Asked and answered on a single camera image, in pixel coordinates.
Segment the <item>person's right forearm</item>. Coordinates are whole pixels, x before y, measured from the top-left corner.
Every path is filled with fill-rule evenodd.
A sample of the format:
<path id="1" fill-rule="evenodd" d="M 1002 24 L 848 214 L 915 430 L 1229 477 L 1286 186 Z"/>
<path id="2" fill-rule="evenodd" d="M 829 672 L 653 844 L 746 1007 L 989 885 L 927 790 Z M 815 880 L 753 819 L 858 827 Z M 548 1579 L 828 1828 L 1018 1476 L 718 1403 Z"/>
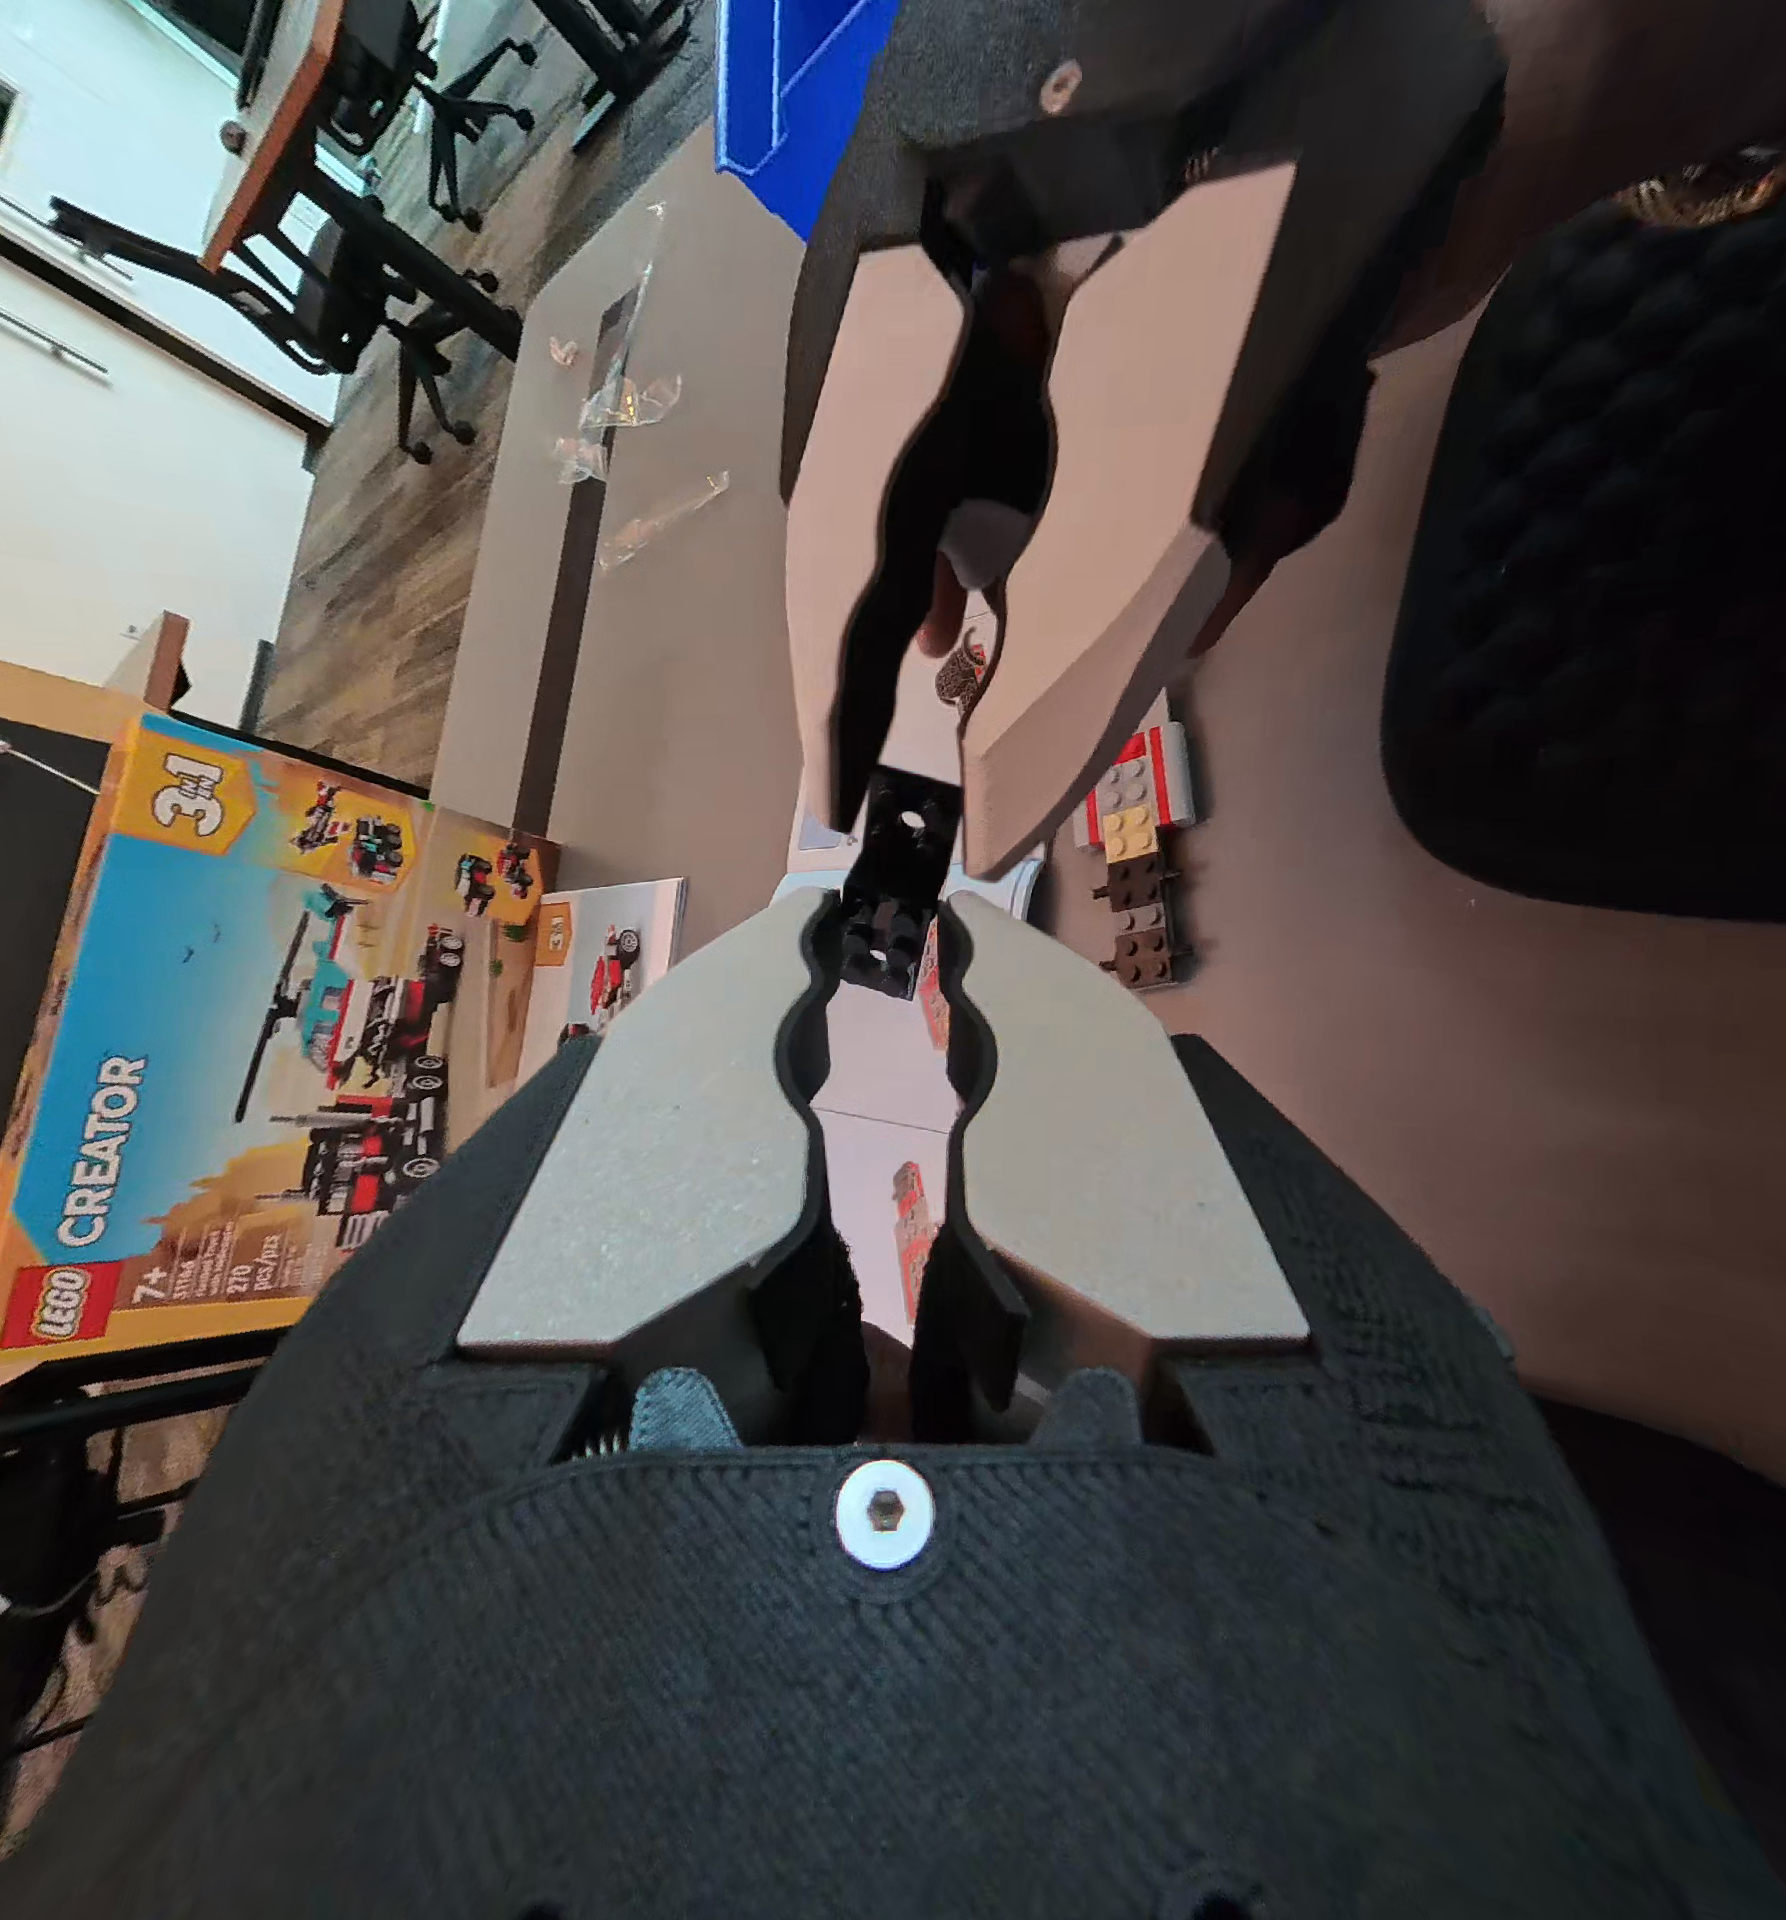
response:
<path id="1" fill-rule="evenodd" d="M 1507 59 L 1489 223 L 1541 230 L 1635 181 L 1786 147 L 1786 2 L 1481 11 Z"/>

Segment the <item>black lego piece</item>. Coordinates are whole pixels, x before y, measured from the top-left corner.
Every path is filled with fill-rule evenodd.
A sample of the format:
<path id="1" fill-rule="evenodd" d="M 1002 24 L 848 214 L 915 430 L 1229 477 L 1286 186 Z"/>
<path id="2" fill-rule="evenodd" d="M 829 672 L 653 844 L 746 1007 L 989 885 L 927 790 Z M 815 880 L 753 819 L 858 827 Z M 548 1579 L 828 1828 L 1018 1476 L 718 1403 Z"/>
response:
<path id="1" fill-rule="evenodd" d="M 858 856 L 842 890 L 840 973 L 848 985 L 912 1000 L 956 862 L 963 795 L 954 783 L 875 767 Z"/>

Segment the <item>red grey lego model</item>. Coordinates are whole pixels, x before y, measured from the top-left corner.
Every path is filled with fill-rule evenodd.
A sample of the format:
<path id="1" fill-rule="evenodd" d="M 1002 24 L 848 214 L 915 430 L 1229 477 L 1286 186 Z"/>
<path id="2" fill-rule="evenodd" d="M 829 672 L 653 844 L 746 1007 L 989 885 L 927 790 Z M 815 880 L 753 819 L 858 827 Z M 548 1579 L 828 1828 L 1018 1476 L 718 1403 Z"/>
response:
<path id="1" fill-rule="evenodd" d="M 1138 996 L 1180 984 L 1193 959 L 1180 920 L 1177 844 L 1200 819 L 1186 727 L 1162 693 L 1072 812 L 1074 844 L 1103 862 L 1109 920 L 1103 973 Z"/>

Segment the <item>orange edged office desk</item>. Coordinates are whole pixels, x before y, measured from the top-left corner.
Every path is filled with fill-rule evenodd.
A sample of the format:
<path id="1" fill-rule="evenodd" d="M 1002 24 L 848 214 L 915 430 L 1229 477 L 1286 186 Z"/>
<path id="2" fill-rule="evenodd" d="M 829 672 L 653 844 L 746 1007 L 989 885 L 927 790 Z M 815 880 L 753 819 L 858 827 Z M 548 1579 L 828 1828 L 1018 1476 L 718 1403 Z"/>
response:
<path id="1" fill-rule="evenodd" d="M 398 227 L 377 202 L 347 186 L 322 162 L 330 143 L 330 68 L 348 2 L 260 2 L 233 121 L 220 140 L 228 161 L 214 196 L 203 263 L 222 269 L 234 250 L 277 237 L 284 214 L 305 199 L 378 266 L 412 285 L 419 297 L 444 303 L 467 329 L 506 360 L 517 360 L 524 319 L 469 276 Z"/>

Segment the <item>lego set box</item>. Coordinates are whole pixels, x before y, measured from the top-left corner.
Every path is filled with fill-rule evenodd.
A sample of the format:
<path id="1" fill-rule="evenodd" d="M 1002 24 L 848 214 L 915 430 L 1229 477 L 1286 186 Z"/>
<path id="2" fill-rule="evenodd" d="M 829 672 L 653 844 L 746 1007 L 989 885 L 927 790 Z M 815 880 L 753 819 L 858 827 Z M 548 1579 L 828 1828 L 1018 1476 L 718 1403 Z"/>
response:
<path id="1" fill-rule="evenodd" d="M 561 860 L 133 723 L 0 1142 L 0 1374 L 295 1326 L 513 1092 Z"/>

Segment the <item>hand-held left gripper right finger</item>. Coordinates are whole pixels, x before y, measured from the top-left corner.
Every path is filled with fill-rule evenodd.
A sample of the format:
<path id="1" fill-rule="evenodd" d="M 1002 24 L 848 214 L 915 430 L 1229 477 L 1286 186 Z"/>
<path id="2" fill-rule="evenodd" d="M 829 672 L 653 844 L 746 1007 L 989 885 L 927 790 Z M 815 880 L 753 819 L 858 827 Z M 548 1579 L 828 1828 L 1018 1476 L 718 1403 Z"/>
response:
<path id="1" fill-rule="evenodd" d="M 973 893 L 940 907 L 946 1225 L 982 1360 L 1274 1354 L 1312 1324 L 1169 1031 Z"/>

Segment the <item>blue plastic bin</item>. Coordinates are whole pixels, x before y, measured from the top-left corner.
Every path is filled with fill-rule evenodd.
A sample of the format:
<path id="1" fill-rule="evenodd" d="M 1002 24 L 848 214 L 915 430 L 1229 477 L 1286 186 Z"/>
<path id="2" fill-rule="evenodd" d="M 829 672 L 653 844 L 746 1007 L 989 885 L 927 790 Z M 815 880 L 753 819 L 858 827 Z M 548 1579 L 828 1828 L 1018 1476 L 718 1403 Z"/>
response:
<path id="1" fill-rule="evenodd" d="M 810 242 L 897 2 L 722 2 L 717 169 Z"/>

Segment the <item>black table frame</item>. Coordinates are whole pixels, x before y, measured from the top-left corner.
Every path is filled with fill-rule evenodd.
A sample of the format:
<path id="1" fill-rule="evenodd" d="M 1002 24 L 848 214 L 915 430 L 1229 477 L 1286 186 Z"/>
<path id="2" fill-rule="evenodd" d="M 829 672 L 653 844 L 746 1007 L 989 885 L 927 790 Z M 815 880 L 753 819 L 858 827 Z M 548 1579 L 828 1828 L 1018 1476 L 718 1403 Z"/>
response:
<path id="1" fill-rule="evenodd" d="M 104 1617 L 139 1599 L 146 1563 L 196 1486 L 123 1491 L 128 1440 L 226 1414 L 281 1344 L 277 1331 L 43 1362 L 0 1388 L 0 1842 L 18 1777 L 75 1741 Z"/>

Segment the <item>small closed instruction booklet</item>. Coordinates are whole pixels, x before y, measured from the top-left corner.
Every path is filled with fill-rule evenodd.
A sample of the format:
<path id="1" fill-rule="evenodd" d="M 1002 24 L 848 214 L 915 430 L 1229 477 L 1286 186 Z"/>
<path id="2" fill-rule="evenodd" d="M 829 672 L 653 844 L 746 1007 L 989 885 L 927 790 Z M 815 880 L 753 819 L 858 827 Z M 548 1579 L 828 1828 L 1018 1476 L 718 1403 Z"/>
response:
<path id="1" fill-rule="evenodd" d="M 679 951 L 681 877 L 551 893 L 535 927 L 520 1076 L 563 1044 L 601 1038 Z"/>

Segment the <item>black textured cloth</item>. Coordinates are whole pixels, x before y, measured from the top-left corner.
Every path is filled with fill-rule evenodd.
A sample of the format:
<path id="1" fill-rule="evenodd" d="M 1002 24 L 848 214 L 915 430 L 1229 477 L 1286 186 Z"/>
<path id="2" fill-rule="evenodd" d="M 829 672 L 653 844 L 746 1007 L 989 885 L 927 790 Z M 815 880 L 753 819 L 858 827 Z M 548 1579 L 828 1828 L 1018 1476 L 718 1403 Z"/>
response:
<path id="1" fill-rule="evenodd" d="M 1561 904 L 1786 925 L 1786 199 L 1603 204 L 1458 369 L 1387 665 L 1393 808 Z"/>

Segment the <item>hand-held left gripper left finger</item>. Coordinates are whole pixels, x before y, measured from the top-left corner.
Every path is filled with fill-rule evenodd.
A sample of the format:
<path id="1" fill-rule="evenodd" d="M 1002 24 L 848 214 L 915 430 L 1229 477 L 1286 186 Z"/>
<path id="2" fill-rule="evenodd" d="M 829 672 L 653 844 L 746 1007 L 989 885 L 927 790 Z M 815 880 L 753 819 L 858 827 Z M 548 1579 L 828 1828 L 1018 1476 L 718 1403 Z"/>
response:
<path id="1" fill-rule="evenodd" d="M 821 1122 L 843 902 L 797 890 L 593 1052 L 456 1336 L 472 1356 L 811 1365 L 840 1318 Z"/>

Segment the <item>wall handrail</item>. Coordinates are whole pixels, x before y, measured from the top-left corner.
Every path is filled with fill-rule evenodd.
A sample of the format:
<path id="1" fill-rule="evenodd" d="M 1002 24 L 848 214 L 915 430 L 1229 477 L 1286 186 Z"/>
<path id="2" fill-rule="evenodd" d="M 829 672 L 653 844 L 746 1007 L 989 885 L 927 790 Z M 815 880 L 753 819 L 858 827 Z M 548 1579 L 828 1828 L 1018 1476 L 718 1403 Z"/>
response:
<path id="1" fill-rule="evenodd" d="M 5 305 L 0 305 L 0 332 L 43 355 L 51 363 L 69 369 L 70 373 L 91 379 L 92 382 L 102 382 L 104 388 L 111 385 L 111 371 L 108 365 L 65 342 L 39 323 L 31 323 L 30 319 L 17 314 Z"/>

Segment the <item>clear plastic bag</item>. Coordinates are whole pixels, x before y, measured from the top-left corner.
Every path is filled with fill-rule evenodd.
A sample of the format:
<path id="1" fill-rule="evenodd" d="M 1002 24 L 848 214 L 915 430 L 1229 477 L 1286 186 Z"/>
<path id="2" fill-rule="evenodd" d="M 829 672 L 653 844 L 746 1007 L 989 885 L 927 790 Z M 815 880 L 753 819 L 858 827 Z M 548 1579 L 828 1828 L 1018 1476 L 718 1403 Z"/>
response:
<path id="1" fill-rule="evenodd" d="M 697 483 L 688 486 L 663 504 L 624 520 L 601 538 L 596 549 L 596 571 L 600 575 L 613 575 L 617 568 L 634 565 L 646 548 L 663 542 L 667 533 L 673 533 L 722 499 L 730 487 L 730 477 L 730 471 L 724 467 L 710 471 Z"/>
<path id="2" fill-rule="evenodd" d="M 576 441 L 601 444 L 608 434 L 626 428 L 655 427 L 667 417 L 681 394 L 678 377 L 646 377 L 634 373 L 634 349 L 640 323 L 649 312 L 651 280 L 655 276 L 667 230 L 665 202 L 653 202 L 642 213 L 638 266 L 626 293 L 605 310 L 593 345 L 593 377 L 583 402 Z"/>

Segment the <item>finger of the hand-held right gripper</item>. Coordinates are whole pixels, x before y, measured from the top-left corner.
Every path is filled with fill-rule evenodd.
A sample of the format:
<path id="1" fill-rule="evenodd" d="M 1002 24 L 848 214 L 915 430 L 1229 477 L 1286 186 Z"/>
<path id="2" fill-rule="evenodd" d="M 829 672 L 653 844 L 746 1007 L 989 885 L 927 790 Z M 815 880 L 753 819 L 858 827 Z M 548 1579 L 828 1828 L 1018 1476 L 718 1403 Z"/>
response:
<path id="1" fill-rule="evenodd" d="M 1103 252 L 1050 360 L 1050 491 L 961 741 L 966 869 L 1013 866 L 1115 762 L 1231 581 L 1197 506 L 1296 159 L 1191 186 Z"/>
<path id="2" fill-rule="evenodd" d="M 786 638 L 810 800 L 857 826 L 956 502 L 970 303 L 923 247 L 858 258 L 786 504 Z"/>

